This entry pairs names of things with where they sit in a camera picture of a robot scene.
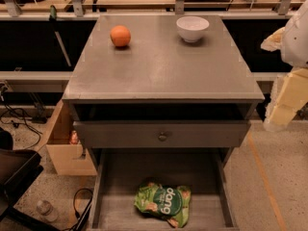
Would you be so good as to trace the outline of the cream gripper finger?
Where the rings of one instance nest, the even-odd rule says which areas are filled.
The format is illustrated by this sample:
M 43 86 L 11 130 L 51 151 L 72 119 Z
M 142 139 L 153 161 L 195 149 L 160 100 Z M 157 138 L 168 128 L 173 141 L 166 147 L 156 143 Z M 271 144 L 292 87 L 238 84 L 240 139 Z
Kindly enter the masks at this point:
M 270 103 L 266 109 L 264 127 L 281 131 L 288 127 L 296 113 L 308 102 L 308 68 L 293 68 L 273 84 Z
M 261 48 L 263 50 L 270 51 L 270 52 L 273 52 L 275 50 L 280 50 L 282 36 L 283 36 L 284 31 L 285 31 L 285 28 L 282 27 L 276 30 L 274 33 L 272 33 L 267 38 L 265 38 L 263 42 L 261 43 Z

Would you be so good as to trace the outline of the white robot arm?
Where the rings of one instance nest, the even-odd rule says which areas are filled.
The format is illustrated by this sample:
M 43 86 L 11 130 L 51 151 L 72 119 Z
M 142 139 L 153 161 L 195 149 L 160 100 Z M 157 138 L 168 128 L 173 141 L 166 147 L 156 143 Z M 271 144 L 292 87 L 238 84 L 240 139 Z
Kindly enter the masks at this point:
M 308 1 L 305 1 L 286 25 L 261 43 L 266 51 L 279 50 L 281 60 L 292 70 L 274 81 L 264 127 L 277 132 L 285 129 L 308 102 Z

